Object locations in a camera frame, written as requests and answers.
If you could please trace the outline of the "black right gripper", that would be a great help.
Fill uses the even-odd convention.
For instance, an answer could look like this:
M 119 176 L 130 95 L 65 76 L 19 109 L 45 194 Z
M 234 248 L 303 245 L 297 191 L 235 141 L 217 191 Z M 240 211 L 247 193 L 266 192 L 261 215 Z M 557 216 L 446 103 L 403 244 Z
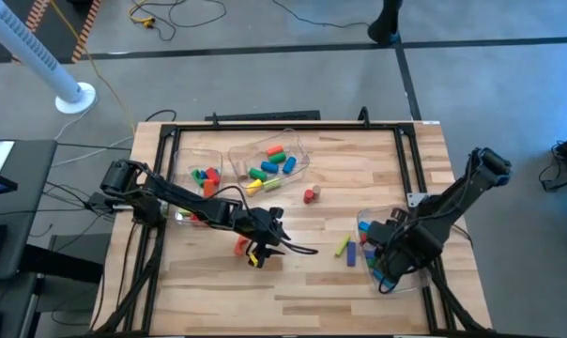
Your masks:
M 375 246 L 374 269 L 386 283 L 398 283 L 410 269 L 421 269 L 439 257 L 444 247 L 444 226 L 435 222 L 373 221 L 367 242 Z

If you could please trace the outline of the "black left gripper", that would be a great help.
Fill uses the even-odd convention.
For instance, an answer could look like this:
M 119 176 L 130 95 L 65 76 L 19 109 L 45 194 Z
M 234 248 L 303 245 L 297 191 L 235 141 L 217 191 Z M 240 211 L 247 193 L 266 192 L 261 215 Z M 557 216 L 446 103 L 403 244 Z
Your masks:
M 282 239 L 290 240 L 283 229 L 283 214 L 284 210 L 280 207 L 271 207 L 269 210 L 261 207 L 240 209 L 235 212 L 235 232 L 257 244 L 278 246 Z M 284 253 L 266 246 L 256 246 L 252 251 L 252 266 L 261 269 L 273 255 Z

